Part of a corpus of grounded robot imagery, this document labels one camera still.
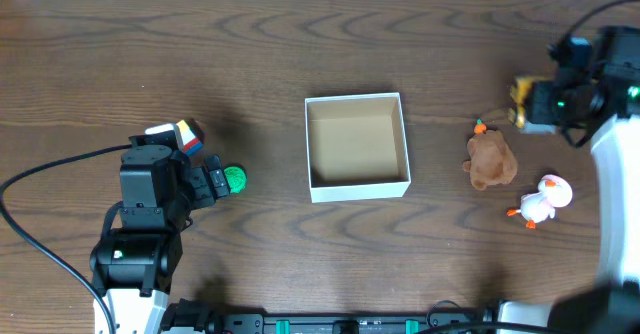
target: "white box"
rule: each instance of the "white box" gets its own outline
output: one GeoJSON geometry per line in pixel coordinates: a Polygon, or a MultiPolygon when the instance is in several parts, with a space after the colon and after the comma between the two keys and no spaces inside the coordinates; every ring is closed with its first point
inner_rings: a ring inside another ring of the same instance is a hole
{"type": "Polygon", "coordinates": [[[397,198],[411,184],[399,93],[305,99],[311,202],[397,198]]]}

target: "green round object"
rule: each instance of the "green round object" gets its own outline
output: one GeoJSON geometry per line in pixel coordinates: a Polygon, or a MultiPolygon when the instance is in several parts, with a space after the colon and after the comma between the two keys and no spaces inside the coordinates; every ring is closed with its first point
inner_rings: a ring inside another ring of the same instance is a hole
{"type": "Polygon", "coordinates": [[[231,194],[240,193],[247,186],[247,173],[244,169],[237,166],[230,166],[224,169],[224,175],[227,177],[231,194]]]}

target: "wooden table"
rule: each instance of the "wooden table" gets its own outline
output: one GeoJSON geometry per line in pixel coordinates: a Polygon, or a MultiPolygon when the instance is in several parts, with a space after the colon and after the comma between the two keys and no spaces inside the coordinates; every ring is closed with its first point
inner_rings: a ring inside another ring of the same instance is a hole
{"type": "MultiPolygon", "coordinates": [[[[171,300],[271,313],[425,312],[440,299],[551,301],[590,285],[597,180],[588,148],[506,121],[520,73],[550,74],[545,46],[609,0],[3,0],[0,173],[127,142],[195,117],[205,149],[249,186],[193,213],[171,300]],[[304,98],[398,91],[413,183],[402,199],[312,205],[304,98]],[[520,170],[479,192],[461,164],[482,118],[520,170]],[[532,231],[505,210],[557,172],[570,207],[532,231]]],[[[638,7],[587,25],[640,25],[638,7]]],[[[119,154],[9,190],[17,221],[90,277],[119,154]]],[[[91,298],[0,224],[0,331],[88,333],[91,298]]]]}

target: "white duck toy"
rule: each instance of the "white duck toy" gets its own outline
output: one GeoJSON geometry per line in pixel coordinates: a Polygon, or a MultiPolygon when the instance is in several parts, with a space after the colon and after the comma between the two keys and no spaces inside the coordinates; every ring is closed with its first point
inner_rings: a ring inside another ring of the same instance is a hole
{"type": "Polygon", "coordinates": [[[520,209],[507,211],[508,216],[522,214],[527,220],[527,228],[535,229],[536,224],[556,216],[556,209],[565,207],[573,198],[573,191],[566,180],[556,175],[545,175],[538,184],[538,193],[523,195],[520,209]]]}

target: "plush toy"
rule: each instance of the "plush toy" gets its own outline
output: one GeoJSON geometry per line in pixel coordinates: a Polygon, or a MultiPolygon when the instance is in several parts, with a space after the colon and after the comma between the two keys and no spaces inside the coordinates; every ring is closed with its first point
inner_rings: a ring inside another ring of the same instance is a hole
{"type": "Polygon", "coordinates": [[[527,220],[527,228],[535,229],[537,223],[555,218],[555,208],[569,205],[571,198],[573,190],[566,180],[556,175],[545,175],[538,184],[538,193],[524,195],[520,209],[510,209],[507,215],[522,214],[527,220]]]}
{"type": "Polygon", "coordinates": [[[471,160],[462,164],[464,171],[471,174],[471,185],[485,190],[488,185],[511,183],[518,172],[518,162],[502,133],[487,130],[481,120],[478,120],[474,132],[476,135],[467,143],[471,160]]]}

